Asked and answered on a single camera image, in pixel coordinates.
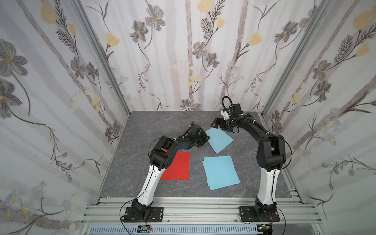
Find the light blue paper top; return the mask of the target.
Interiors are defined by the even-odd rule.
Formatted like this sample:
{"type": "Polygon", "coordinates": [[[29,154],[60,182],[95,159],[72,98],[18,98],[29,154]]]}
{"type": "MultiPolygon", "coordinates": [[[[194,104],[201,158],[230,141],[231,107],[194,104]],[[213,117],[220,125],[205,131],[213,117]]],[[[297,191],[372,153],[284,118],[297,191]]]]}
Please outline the light blue paper top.
{"type": "Polygon", "coordinates": [[[240,184],[231,156],[206,157],[203,160],[206,176],[216,180],[216,190],[240,184]]]}

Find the red paper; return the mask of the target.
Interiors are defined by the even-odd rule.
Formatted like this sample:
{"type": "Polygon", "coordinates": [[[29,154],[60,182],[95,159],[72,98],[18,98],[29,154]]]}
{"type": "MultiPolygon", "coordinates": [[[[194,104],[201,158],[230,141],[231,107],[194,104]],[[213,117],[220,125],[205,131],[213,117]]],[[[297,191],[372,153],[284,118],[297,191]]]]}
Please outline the red paper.
{"type": "Polygon", "coordinates": [[[189,180],[190,158],[190,153],[178,151],[171,166],[162,174],[161,180],[189,180]]]}

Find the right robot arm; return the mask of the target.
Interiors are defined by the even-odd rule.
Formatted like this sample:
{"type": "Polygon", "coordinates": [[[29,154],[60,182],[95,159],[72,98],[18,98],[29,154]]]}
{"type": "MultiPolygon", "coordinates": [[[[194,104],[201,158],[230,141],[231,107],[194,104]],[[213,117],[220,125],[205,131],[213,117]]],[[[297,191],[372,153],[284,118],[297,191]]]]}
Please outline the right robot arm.
{"type": "Polygon", "coordinates": [[[224,96],[221,100],[223,109],[221,118],[216,118],[211,127],[233,132],[234,128],[244,129],[258,143],[256,160],[260,167],[260,187],[254,206],[239,207],[240,220],[247,224],[254,221],[280,221],[276,186],[278,176],[286,163],[286,141],[281,135],[266,130],[251,114],[242,111],[239,103],[224,96]]]}

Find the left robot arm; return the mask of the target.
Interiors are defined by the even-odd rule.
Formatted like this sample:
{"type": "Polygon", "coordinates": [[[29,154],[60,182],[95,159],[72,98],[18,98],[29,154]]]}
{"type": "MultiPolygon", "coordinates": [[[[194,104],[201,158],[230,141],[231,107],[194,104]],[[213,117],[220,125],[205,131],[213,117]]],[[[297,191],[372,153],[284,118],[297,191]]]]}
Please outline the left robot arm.
{"type": "Polygon", "coordinates": [[[154,194],[163,173],[172,165],[175,156],[180,150],[189,150],[193,147],[202,147],[210,139],[204,129],[191,123],[189,128],[178,138],[163,135],[151,151],[148,151],[149,170],[140,193],[131,201],[128,211],[121,217],[127,220],[147,221],[152,215],[154,194]]]}

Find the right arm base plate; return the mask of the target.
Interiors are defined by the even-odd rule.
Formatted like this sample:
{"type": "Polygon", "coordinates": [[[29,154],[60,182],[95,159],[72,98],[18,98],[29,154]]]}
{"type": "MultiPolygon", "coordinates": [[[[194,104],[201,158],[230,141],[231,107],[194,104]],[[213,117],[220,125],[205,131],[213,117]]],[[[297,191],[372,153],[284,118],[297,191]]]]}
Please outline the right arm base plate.
{"type": "Polygon", "coordinates": [[[257,211],[255,207],[243,206],[239,207],[240,219],[243,222],[280,222],[280,216],[277,209],[271,211],[261,212],[257,211]]]}

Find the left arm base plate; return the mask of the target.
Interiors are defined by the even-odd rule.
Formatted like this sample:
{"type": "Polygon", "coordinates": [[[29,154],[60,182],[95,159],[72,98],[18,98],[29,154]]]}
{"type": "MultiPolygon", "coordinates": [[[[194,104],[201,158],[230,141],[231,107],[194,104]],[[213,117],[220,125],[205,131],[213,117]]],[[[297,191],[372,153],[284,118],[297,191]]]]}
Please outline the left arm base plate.
{"type": "Polygon", "coordinates": [[[137,211],[135,208],[127,207],[120,219],[122,222],[157,222],[161,223],[164,217],[164,207],[149,207],[145,210],[137,211]]]}

